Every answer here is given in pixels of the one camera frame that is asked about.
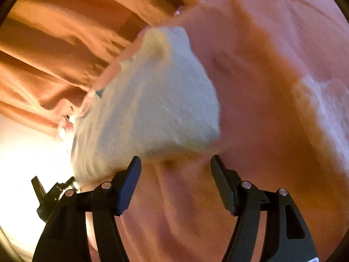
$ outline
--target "metal pin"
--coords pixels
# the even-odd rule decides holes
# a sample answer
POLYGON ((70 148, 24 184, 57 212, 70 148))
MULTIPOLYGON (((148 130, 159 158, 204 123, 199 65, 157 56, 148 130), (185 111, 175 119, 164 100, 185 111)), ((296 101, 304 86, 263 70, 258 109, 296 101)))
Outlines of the metal pin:
POLYGON ((283 189, 283 188, 281 188, 281 189, 279 190, 279 193, 280 193, 282 196, 286 196, 286 195, 288 194, 287 190, 286 190, 286 189, 283 189))
POLYGON ((70 197, 72 195, 74 195, 74 190, 73 189, 69 189, 64 193, 65 196, 70 197))
POLYGON ((250 189, 252 187, 252 184, 248 181, 244 181, 242 183, 242 187, 245 188, 245 189, 250 189))
POLYGON ((102 184, 102 188, 103 188, 103 189, 109 189, 110 187, 111 187, 111 183, 110 183, 109 181, 104 182, 104 183, 102 184))

